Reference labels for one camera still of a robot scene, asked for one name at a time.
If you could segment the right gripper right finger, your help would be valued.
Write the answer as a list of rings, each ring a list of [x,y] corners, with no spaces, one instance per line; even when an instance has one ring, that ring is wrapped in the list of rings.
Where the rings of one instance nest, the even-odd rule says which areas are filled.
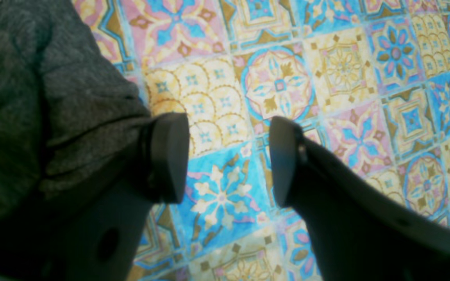
[[[273,194],[307,226],[325,281],[450,281],[450,229],[400,206],[302,128],[274,117]]]

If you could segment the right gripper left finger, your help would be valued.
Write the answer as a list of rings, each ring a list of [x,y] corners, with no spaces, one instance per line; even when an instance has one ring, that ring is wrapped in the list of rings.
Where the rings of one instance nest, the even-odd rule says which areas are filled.
[[[0,221],[0,281],[126,280],[151,208],[182,202],[188,162],[187,114],[149,119],[77,187]]]

